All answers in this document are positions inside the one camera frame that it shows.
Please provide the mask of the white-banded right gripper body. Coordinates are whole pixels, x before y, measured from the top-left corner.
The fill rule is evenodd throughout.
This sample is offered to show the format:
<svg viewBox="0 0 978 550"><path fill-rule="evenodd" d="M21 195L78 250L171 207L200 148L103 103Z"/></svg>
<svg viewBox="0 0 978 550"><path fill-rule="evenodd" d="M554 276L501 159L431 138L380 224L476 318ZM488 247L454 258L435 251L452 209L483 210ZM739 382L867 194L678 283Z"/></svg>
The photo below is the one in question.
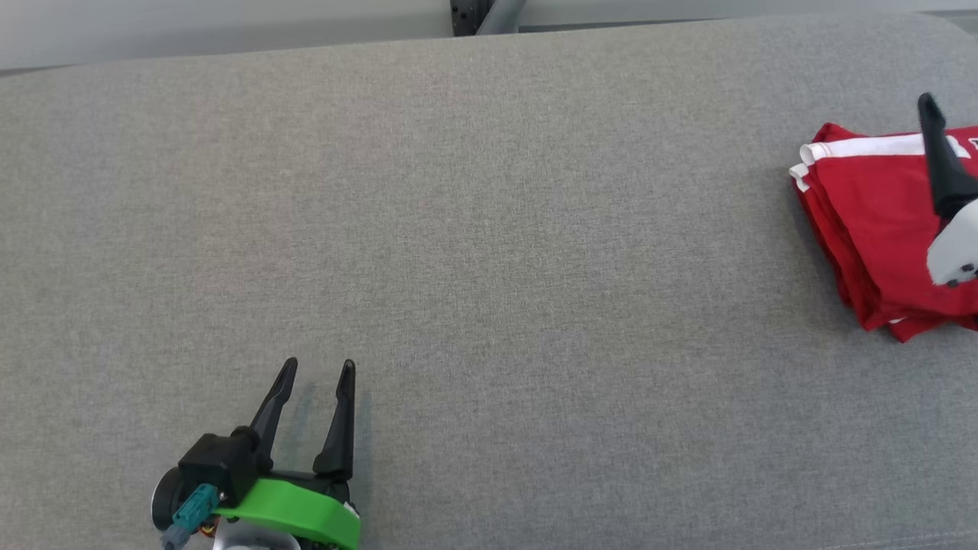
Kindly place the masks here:
<svg viewBox="0 0 978 550"><path fill-rule="evenodd" d="M927 250L934 286L959 286L976 279L977 201L967 203L938 233Z"/></svg>

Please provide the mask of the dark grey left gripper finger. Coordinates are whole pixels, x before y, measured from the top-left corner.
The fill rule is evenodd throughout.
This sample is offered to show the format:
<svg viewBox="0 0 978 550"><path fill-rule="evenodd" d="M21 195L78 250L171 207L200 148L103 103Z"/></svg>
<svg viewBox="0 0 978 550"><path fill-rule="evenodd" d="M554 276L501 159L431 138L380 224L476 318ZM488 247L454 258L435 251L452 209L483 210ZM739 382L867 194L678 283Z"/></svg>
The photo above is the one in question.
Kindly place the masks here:
<svg viewBox="0 0 978 550"><path fill-rule="evenodd" d="M256 464L260 471L271 471L273 469L274 461L271 452L274 439L284 404L289 401L291 390L293 390L297 369L298 360L296 357L290 357L284 361L282 369L280 369L278 376L276 376L259 406L254 420L251 422L251 429L257 435L258 440L255 454Z"/></svg>
<svg viewBox="0 0 978 550"><path fill-rule="evenodd" d="M355 451L356 365L346 359L335 391L336 407L322 450L313 462L317 477L347 483L353 476Z"/></svg>

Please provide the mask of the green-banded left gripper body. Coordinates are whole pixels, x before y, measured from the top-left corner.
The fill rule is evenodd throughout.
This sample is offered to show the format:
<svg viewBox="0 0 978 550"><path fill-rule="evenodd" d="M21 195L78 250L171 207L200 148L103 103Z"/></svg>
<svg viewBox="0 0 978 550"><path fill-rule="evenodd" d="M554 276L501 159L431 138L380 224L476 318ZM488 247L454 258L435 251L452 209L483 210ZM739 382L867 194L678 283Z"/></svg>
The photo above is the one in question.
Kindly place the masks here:
<svg viewBox="0 0 978 550"><path fill-rule="evenodd" d="M233 502L217 484L185 480L178 467L158 481L151 522L164 549L186 549L195 536L213 549L356 549L362 529L355 506L340 493L259 477Z"/></svg>

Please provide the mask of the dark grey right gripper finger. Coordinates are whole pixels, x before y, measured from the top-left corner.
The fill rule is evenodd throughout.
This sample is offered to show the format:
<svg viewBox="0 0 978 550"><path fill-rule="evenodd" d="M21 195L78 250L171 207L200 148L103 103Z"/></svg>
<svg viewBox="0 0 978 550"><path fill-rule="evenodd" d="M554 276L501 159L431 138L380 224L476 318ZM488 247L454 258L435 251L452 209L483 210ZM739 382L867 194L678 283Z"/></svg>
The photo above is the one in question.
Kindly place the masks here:
<svg viewBox="0 0 978 550"><path fill-rule="evenodd" d="M964 206L977 199L977 180L958 160L946 133L946 118L932 94L921 94L916 108L933 209L940 220L950 222Z"/></svg>

